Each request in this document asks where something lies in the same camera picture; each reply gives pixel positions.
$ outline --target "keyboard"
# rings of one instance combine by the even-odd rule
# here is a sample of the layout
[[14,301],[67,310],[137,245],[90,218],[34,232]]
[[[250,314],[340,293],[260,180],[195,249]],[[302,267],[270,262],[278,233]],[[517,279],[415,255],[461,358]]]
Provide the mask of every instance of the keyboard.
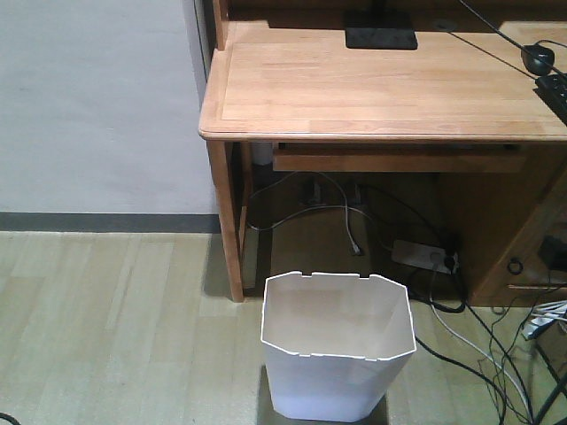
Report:
[[567,81],[553,73],[538,78],[535,83],[536,93],[567,126]]

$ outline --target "baseboard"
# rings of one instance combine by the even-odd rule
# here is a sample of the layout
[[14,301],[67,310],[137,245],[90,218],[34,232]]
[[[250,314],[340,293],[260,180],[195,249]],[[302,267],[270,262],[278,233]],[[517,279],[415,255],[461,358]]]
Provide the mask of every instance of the baseboard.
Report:
[[220,233],[217,214],[0,212],[0,231]]

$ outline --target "computer mouse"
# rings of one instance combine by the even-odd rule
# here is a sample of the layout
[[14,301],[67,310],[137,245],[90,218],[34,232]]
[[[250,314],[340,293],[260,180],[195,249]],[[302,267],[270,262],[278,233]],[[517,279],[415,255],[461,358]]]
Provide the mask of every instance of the computer mouse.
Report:
[[522,50],[522,61],[525,69],[536,75],[547,75],[555,62],[555,53],[539,44],[525,45]]

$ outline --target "power strip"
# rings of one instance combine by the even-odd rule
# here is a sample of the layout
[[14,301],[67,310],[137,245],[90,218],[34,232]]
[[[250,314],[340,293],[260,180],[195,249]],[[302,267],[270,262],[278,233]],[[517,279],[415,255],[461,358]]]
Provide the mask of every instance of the power strip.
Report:
[[451,274],[458,267],[456,254],[454,255],[454,270],[445,266],[445,250],[436,246],[423,245],[407,241],[396,240],[393,243],[392,260],[408,266],[436,270],[440,273]]

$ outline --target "desk cabinet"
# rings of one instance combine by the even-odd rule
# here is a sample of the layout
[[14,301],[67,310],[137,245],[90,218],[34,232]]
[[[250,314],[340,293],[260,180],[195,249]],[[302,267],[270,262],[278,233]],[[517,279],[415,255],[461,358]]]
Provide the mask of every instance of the desk cabinet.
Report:
[[[531,265],[563,209],[567,127],[533,92],[515,46],[454,0],[390,3],[412,12],[415,51],[347,49],[342,10],[365,1],[213,3],[217,49],[199,132],[209,150],[236,301],[243,300],[247,208],[241,198],[252,190],[252,141],[294,144],[294,152],[277,152],[281,168],[443,173],[439,190],[449,225],[462,235],[472,302],[498,304],[529,293],[527,271],[512,278],[506,265],[511,256]],[[567,42],[564,1],[539,1],[531,10],[521,7],[529,0],[475,5],[490,3],[497,10],[483,12],[519,43]],[[436,30],[439,18],[454,20],[458,29]],[[567,55],[556,56],[556,65],[567,69]],[[325,151],[328,143],[340,149]],[[244,196],[232,181],[235,144],[243,147]],[[488,150],[496,145],[517,149]],[[455,146],[470,150],[455,153]],[[532,286],[542,283],[535,281]]]

